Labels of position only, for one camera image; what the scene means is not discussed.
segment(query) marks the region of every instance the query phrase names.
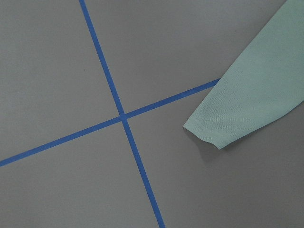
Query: light green cloth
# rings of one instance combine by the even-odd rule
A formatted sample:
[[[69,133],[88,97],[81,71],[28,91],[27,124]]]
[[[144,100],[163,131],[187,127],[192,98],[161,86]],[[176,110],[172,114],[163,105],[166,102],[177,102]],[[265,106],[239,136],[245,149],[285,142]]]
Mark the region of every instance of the light green cloth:
[[[304,0],[288,0],[184,127],[219,149],[304,100]]]

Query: gray background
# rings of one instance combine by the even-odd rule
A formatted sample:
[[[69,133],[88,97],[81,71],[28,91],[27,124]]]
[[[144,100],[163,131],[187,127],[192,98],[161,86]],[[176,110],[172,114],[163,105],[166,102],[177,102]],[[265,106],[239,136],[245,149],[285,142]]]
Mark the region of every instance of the gray background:
[[[283,0],[87,7],[126,112],[221,77]],[[0,3],[0,160],[118,116],[78,1]],[[302,228],[303,104],[222,150],[210,89],[129,119],[168,228]],[[0,168],[4,228],[158,227],[121,123]]]

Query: sleeve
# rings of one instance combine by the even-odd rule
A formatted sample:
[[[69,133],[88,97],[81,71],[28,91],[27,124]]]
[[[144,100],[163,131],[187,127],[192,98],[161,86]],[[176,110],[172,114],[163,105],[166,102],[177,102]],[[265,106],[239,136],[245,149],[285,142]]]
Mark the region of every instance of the sleeve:
[[[288,0],[184,127],[221,149],[304,100],[304,0]]]

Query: blue line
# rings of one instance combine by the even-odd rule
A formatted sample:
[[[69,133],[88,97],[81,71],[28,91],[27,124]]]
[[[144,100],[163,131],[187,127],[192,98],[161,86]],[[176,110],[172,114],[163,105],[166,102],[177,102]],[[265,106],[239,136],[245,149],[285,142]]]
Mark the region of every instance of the blue line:
[[[66,143],[68,141],[71,141],[73,139],[76,139],[76,138],[79,138],[81,136],[84,136],[86,134],[89,134],[89,133],[92,133],[92,132],[95,132],[95,131],[98,131],[102,128],[105,128],[107,126],[110,126],[112,124],[115,124],[115,123],[118,123],[121,121],[121,118],[120,117],[116,117],[114,119],[111,119],[111,120],[108,120],[108,121],[105,121],[105,122],[102,122],[102,123],[99,123],[97,125],[94,125],[92,127],[89,127],[89,128],[86,128],[86,129],[83,129],[79,132],[75,132],[73,134],[70,134],[70,135],[67,135],[65,137],[62,137],[60,139],[57,139],[57,140],[54,140],[52,142],[49,142],[47,144],[44,144],[42,146],[39,146],[39,147],[36,147],[34,149],[31,149],[29,151],[25,151],[23,153],[20,153],[20,154],[17,154],[15,156],[12,156],[10,158],[7,158],[7,159],[4,159],[2,161],[0,161],[0,167],[1,166],[4,166],[4,165],[7,165],[7,164],[10,164],[12,162],[16,162],[20,159],[23,159],[23,158],[26,158],[26,157],[29,157],[35,153],[39,153],[41,151],[45,151],[49,148],[52,148],[54,146],[57,146],[57,145],[60,145],[60,144],[63,144],[63,143]]]
[[[156,199],[154,197],[154,194],[153,194],[153,191],[152,191],[152,188],[151,188],[148,176],[147,176],[146,171],[144,169],[144,166],[143,166],[142,160],[140,158],[138,149],[136,147],[136,144],[135,144],[135,141],[134,141],[134,138],[133,138],[130,126],[129,126],[128,121],[127,121],[127,118],[126,118],[126,116],[124,114],[123,106],[122,106],[121,101],[119,99],[117,90],[115,88],[115,84],[114,84],[114,82],[112,80],[112,77],[111,77],[111,74],[110,74],[110,70],[109,70],[108,65],[107,65],[107,63],[105,61],[105,57],[104,57],[104,54],[102,52],[101,46],[99,44],[99,41],[98,41],[98,38],[97,38],[97,35],[96,35],[96,32],[95,32],[95,29],[93,27],[93,24],[92,24],[89,12],[87,10],[85,1],[84,0],[79,0],[79,3],[80,3],[80,6],[81,6],[81,9],[83,11],[83,14],[84,14],[87,26],[89,28],[89,31],[90,31],[90,34],[91,34],[91,37],[92,37],[92,40],[93,40],[96,52],[97,52],[99,60],[100,60],[100,63],[102,65],[102,67],[103,67],[105,77],[106,77],[106,79],[108,81],[108,84],[109,84],[109,87],[111,89],[111,93],[113,95],[113,99],[115,101],[115,104],[116,104],[119,116],[121,117],[125,133],[126,133],[127,138],[129,140],[130,147],[132,149],[132,152],[133,152],[133,155],[134,155],[134,158],[135,158],[135,161],[136,161],[139,173],[140,173],[140,175],[142,177],[142,181],[143,181],[144,186],[146,188],[146,191],[147,191],[147,194],[148,194],[151,206],[153,208],[153,212],[155,214],[156,220],[157,220],[158,225],[159,225],[160,228],[165,228],[165,224],[163,222],[161,212],[159,210],[159,207],[157,205]]]
[[[182,93],[179,93],[179,94],[176,94],[174,96],[170,96],[166,99],[163,99],[161,101],[158,101],[158,102],[155,102],[153,104],[149,104],[145,107],[142,107],[142,108],[139,108],[139,109],[136,109],[134,111],[131,111],[129,113],[126,114],[126,118],[131,118],[133,116],[136,116],[136,115],[139,115],[139,114],[142,114],[142,113],[145,113],[147,111],[150,111],[154,108],[158,108],[160,106],[163,106],[163,105],[166,105],[168,103],[171,103],[173,101],[176,101],[176,100],[179,100],[179,99],[182,99],[184,97],[187,97],[189,95],[192,95],[192,94],[195,94],[195,93],[198,93],[204,89],[208,89],[210,87],[213,87],[215,86],[215,84],[219,81],[220,79],[216,79],[214,81],[211,81],[211,82],[208,82],[206,84],[203,84],[201,86],[198,86],[198,87],[195,87],[193,89],[190,89],[190,90],[187,90],[187,91],[184,91]]]
[[[114,98],[114,101],[115,101],[118,113],[119,113],[120,116],[123,116],[124,115],[123,106],[122,106],[122,103],[120,102],[117,90],[115,88],[113,79],[111,77],[109,67],[108,67],[108,65],[107,65],[107,63],[105,61],[105,56],[104,56],[104,53],[103,53],[103,51],[101,49],[100,43],[98,41],[98,38],[97,38],[97,35],[96,35],[96,32],[95,32],[93,23],[91,21],[89,12],[88,12],[86,4],[85,4],[85,1],[84,0],[79,0],[79,3],[80,3],[80,6],[81,6],[81,9],[82,9],[82,12],[84,14],[86,24],[87,24],[87,26],[89,28],[89,31],[90,31],[90,34],[91,34],[91,37],[92,37],[92,40],[93,40],[93,43],[94,43],[94,46],[95,46],[98,58],[99,58],[99,61],[101,63],[101,66],[103,67],[105,78],[106,78],[106,80],[107,80],[107,82],[109,84],[111,93],[113,95],[113,98]]]

